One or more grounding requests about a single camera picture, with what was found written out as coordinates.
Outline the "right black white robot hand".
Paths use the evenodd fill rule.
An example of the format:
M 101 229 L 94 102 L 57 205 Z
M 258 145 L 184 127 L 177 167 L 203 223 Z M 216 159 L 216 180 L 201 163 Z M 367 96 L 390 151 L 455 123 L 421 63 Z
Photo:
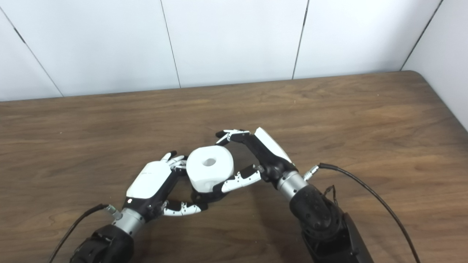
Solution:
M 261 178 L 274 185 L 287 201 L 291 201 L 307 183 L 286 152 L 261 127 L 254 133 L 248 130 L 227 129 L 215 135 L 216 145 L 227 145 L 229 142 L 244 144 L 259 161 L 262 170 Z

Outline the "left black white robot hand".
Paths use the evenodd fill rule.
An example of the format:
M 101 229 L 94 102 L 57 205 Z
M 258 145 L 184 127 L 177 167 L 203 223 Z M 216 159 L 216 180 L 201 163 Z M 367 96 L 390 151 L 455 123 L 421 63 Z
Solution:
M 181 217 L 206 211 L 205 203 L 168 200 L 179 178 L 187 175 L 186 160 L 186 156 L 171 151 L 161 160 L 147 163 L 127 189 L 121 215 L 112 225 L 135 237 L 145 224 L 161 216 Z

